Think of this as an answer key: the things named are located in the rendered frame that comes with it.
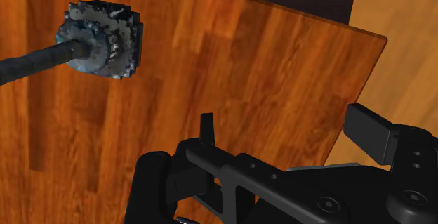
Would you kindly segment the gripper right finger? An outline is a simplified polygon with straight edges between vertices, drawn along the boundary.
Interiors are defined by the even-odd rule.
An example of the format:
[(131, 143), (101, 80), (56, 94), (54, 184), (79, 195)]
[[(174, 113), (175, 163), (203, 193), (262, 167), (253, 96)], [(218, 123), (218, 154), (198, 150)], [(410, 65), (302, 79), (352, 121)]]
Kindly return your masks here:
[(438, 224), (438, 138), (393, 124), (359, 104), (349, 104), (344, 134), (379, 165), (390, 165), (386, 207), (400, 224)]

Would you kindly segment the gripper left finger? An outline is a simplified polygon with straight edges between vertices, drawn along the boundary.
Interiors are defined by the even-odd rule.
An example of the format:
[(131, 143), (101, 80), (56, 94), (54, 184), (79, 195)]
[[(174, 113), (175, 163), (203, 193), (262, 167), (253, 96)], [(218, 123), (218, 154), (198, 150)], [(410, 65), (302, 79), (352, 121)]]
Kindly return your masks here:
[(194, 198), (223, 224), (350, 224), (341, 199), (292, 172), (215, 146), (213, 115), (201, 115), (199, 137), (174, 155), (149, 152), (136, 162), (124, 224), (182, 224), (178, 202)]

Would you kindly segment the brown wooden table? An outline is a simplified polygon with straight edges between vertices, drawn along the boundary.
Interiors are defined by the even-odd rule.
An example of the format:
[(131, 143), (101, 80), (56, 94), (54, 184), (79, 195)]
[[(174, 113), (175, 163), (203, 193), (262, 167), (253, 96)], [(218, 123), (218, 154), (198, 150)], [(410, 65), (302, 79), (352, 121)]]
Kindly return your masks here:
[[(0, 60), (52, 45), (69, 3), (0, 0)], [(0, 86), (0, 224), (122, 224), (137, 158), (215, 142), (322, 165), (386, 37), (257, 0), (104, 0), (144, 25), (122, 80), (61, 65)]]

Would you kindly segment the dark grey meat mallet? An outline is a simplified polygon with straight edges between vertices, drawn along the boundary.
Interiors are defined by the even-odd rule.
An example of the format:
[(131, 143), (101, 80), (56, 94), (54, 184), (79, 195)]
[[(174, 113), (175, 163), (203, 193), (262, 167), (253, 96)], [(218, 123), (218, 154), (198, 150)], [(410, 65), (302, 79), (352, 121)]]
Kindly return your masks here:
[(143, 24), (130, 6), (101, 0), (70, 3), (56, 44), (0, 60), (0, 86), (66, 64), (111, 79), (131, 77), (140, 66)]

